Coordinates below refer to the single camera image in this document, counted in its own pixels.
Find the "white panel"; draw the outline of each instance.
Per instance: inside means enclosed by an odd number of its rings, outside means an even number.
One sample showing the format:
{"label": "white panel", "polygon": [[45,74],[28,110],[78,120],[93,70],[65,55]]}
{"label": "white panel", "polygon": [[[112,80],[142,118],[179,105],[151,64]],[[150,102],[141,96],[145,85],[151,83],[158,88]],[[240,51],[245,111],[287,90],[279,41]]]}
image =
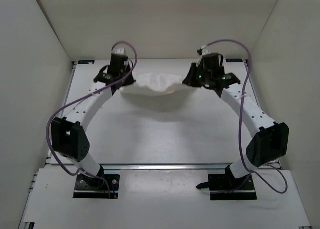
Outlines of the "white panel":
{"label": "white panel", "polygon": [[[274,170],[260,171],[281,190]],[[118,199],[73,198],[75,177],[60,168],[41,169],[24,218],[44,229],[298,229],[310,226],[290,171],[288,191],[276,194],[258,177],[258,200],[210,201],[206,170],[122,170]]]}
{"label": "white panel", "polygon": [[19,226],[71,67],[36,0],[0,0],[0,228]]}
{"label": "white panel", "polygon": [[[193,58],[217,39],[253,49],[277,0],[38,0],[74,61],[107,59],[119,40],[139,58]],[[247,58],[236,45],[224,55]]]}
{"label": "white panel", "polygon": [[[139,60],[133,75],[186,77],[196,59]],[[67,102],[86,95],[108,60],[77,65]],[[224,63],[243,82],[244,63]],[[248,83],[247,93],[253,95]],[[233,163],[238,161],[239,117],[214,91],[184,90],[158,97],[121,94],[105,103],[91,121],[90,153],[100,164]],[[251,141],[243,127],[243,149]]]}
{"label": "white panel", "polygon": [[253,62],[263,107],[290,128],[286,162],[315,228],[320,228],[319,32],[320,0],[279,0]]}

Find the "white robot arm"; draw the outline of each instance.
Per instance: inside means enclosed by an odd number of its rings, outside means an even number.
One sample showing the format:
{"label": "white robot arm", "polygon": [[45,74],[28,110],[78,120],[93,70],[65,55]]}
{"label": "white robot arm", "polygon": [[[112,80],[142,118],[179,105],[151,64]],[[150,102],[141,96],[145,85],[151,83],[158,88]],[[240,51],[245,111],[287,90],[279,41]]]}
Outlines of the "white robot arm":
{"label": "white robot arm", "polygon": [[128,56],[124,49],[115,50],[111,55],[110,65],[104,66],[93,80],[88,93],[93,96],[79,102],[64,118],[56,117],[51,123],[52,146],[54,150],[69,159],[81,173],[89,178],[89,183],[94,188],[103,183],[99,179],[90,178],[90,175],[101,177],[104,169],[90,155],[90,143],[86,136],[86,130],[103,104],[108,101],[123,86],[135,82],[130,75],[119,85],[111,86],[101,92],[100,89],[120,80],[131,71]]}
{"label": "white robot arm", "polygon": [[[221,54],[201,49],[198,53],[200,59],[191,64],[183,84],[215,91],[240,116],[243,90],[240,80],[233,73],[225,73],[224,57]],[[246,95],[242,115],[252,141],[243,155],[243,160],[240,159],[225,169],[225,175],[231,183],[243,180],[259,167],[287,153],[289,128],[285,123],[276,123]]]}

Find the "crumpled white fabric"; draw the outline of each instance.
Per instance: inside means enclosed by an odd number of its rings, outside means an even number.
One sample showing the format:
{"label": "crumpled white fabric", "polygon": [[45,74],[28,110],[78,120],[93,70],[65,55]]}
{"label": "crumpled white fabric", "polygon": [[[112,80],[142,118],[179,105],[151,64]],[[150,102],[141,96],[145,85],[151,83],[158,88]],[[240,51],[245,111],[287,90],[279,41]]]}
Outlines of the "crumpled white fabric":
{"label": "crumpled white fabric", "polygon": [[192,89],[182,84],[184,78],[179,75],[149,73],[135,76],[134,79],[134,84],[120,89],[122,94],[156,97]]}

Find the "black mounting plate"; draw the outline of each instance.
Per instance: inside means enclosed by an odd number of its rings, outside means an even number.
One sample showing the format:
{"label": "black mounting plate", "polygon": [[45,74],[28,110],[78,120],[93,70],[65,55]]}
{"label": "black mounting plate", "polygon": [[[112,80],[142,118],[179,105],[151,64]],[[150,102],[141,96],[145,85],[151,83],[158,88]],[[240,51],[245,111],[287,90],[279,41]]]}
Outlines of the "black mounting plate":
{"label": "black mounting plate", "polygon": [[100,188],[90,187],[84,180],[84,175],[79,174],[76,177],[73,198],[86,198],[86,199],[118,199],[119,197],[119,184],[120,175],[118,174],[105,174],[104,179],[110,186],[111,198],[109,198],[108,188],[105,184]]}
{"label": "black mounting plate", "polygon": [[239,189],[231,193],[214,194],[213,192],[231,191],[234,189],[226,180],[225,174],[209,174],[211,201],[248,201],[257,200],[255,184],[250,175],[248,181]]}

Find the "purple cable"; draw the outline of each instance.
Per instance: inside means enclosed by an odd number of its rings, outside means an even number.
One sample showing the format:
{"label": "purple cable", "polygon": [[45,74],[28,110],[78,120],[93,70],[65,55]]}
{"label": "purple cable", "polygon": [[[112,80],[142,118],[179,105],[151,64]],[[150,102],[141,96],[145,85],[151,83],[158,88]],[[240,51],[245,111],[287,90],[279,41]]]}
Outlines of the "purple cable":
{"label": "purple cable", "polygon": [[247,167],[246,162],[245,162],[245,158],[244,158],[244,154],[243,154],[243,151],[242,151],[242,123],[243,123],[243,115],[244,115],[245,91],[246,91],[246,86],[247,86],[247,83],[248,83],[248,80],[249,80],[249,76],[250,76],[250,73],[251,73],[251,70],[252,70],[252,65],[253,65],[253,60],[252,60],[251,53],[250,53],[249,49],[244,44],[242,44],[241,42],[239,42],[237,40],[232,40],[232,39],[216,40],[214,42],[211,42],[211,43],[203,46],[201,49],[207,48],[207,47],[209,47],[209,46],[211,46],[213,44],[217,44],[217,43],[235,43],[235,44],[241,46],[246,51],[246,53],[248,54],[248,70],[247,70],[246,78],[245,78],[244,83],[243,83],[242,94],[241,94],[242,98],[241,98],[241,105],[240,105],[240,115],[239,115],[238,141],[239,141],[239,150],[240,150],[240,157],[241,157],[242,164],[243,164],[244,168],[246,169],[246,171],[248,173],[250,173],[250,174],[255,173],[262,181],[264,181],[264,183],[266,183],[276,193],[285,194],[288,191],[288,182],[287,182],[287,179],[285,178],[285,176],[283,175],[283,173],[278,168],[275,168],[272,165],[269,165],[269,164],[266,165],[268,167],[274,168],[277,172],[280,173],[280,175],[284,179],[285,189],[284,189],[284,191],[278,191],[272,185],[270,185],[270,183],[267,182],[258,172],[252,171]]}
{"label": "purple cable", "polygon": [[[128,42],[126,42],[126,41],[119,41],[119,42],[117,42],[116,44],[113,45],[111,51],[113,51],[114,48],[115,48],[116,46],[120,45],[120,44],[127,45],[127,46],[130,47],[130,48],[133,50],[133,52],[134,52],[135,61],[134,61],[133,67],[131,68],[131,71],[130,71],[127,75],[125,75],[122,79],[117,80],[117,81],[115,81],[115,82],[113,82],[113,83],[111,83],[111,84],[109,84],[109,85],[107,85],[107,86],[105,86],[105,87],[103,87],[103,88],[101,88],[101,89],[99,89],[99,90],[96,90],[95,92],[93,92],[93,93],[91,93],[91,94],[85,95],[84,97],[81,97],[81,98],[79,98],[79,99],[77,99],[77,100],[75,100],[75,101],[73,101],[73,102],[71,102],[71,103],[69,103],[69,104],[61,107],[60,109],[58,109],[56,112],[54,112],[54,113],[52,114],[52,116],[49,118],[49,121],[48,121],[48,123],[47,123],[47,125],[46,125],[46,128],[45,128],[45,137],[46,137],[46,142],[47,142],[47,144],[48,144],[48,146],[49,146],[49,149],[50,149],[50,151],[51,151],[51,154],[53,155],[53,157],[55,158],[55,160],[58,162],[58,164],[62,167],[62,169],[63,169],[66,173],[68,173],[70,176],[73,176],[73,177],[74,177],[74,176],[78,175],[78,173],[79,173],[80,171],[84,171],[84,170],[83,170],[82,168],[80,168],[80,169],[78,169],[75,173],[72,173],[71,171],[69,171],[69,170],[67,169],[67,167],[66,167],[66,166],[62,163],[62,161],[59,159],[59,157],[57,156],[57,153],[55,152],[55,150],[54,150],[54,148],[53,148],[53,146],[52,146],[51,140],[50,140],[50,126],[51,126],[51,123],[52,123],[52,121],[55,119],[55,117],[56,117],[60,112],[62,112],[64,109],[66,109],[66,108],[68,108],[68,107],[70,107],[70,106],[72,106],[72,105],[74,105],[74,104],[76,104],[76,103],[82,102],[82,101],[84,101],[84,100],[92,97],[93,95],[98,94],[98,93],[100,93],[100,92],[102,92],[102,91],[104,91],[104,90],[106,90],[106,89],[108,89],[108,88],[110,88],[110,87],[113,87],[113,86],[115,86],[115,85],[117,85],[117,84],[119,84],[119,83],[122,83],[124,80],[126,80],[126,79],[132,74],[132,72],[134,71],[134,69],[136,68],[137,63],[138,63],[138,54],[137,54],[137,51],[136,51],[136,49],[135,49],[130,43],[128,43]],[[97,178],[97,179],[103,180],[103,182],[106,184],[106,186],[107,186],[107,188],[108,188],[109,196],[110,196],[110,187],[109,187],[109,185],[108,185],[108,182],[107,182],[104,178],[91,175],[91,174],[89,174],[89,173],[87,173],[87,172],[86,172],[86,174],[87,174],[88,176],[92,177],[92,178]]]}

